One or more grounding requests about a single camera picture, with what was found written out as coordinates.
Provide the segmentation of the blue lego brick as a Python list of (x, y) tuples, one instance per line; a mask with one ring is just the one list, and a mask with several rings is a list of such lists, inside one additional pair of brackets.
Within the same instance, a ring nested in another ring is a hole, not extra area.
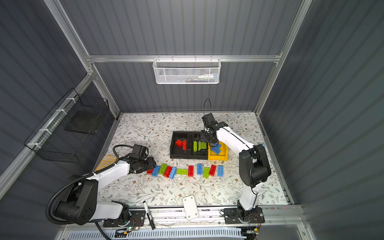
[(220, 147), (211, 147), (211, 151), (215, 153), (216, 155), (219, 155), (221, 153)]
[(222, 145), (221, 145), (220, 143), (216, 143), (216, 144), (213, 145), (213, 148), (214, 148), (214, 149), (220, 149), (221, 146), (222, 146)]

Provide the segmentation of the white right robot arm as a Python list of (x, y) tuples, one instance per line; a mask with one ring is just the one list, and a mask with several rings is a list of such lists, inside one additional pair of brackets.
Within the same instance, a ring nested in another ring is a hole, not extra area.
[(200, 139), (211, 146), (222, 142), (239, 157), (239, 176), (244, 183), (237, 208), (225, 208), (225, 223), (256, 224), (265, 222), (263, 210), (258, 206), (260, 190), (272, 174), (267, 152), (262, 144), (254, 145), (236, 134), (226, 123), (217, 122), (213, 114), (202, 117), (205, 129)]

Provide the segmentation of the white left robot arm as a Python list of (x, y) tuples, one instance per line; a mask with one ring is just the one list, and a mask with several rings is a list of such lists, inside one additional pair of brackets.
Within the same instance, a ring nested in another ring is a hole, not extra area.
[(112, 223), (114, 227), (125, 228), (129, 232), (144, 225), (143, 216), (131, 214), (130, 207), (122, 202), (99, 202), (98, 193), (107, 185), (130, 174), (141, 174), (153, 170), (156, 161), (149, 155), (148, 147), (130, 146), (131, 152), (119, 156), (113, 147), (115, 162), (100, 170), (72, 176), (48, 201), (45, 215), (55, 225), (84, 225), (94, 223), (101, 235), (108, 240), (100, 222)]

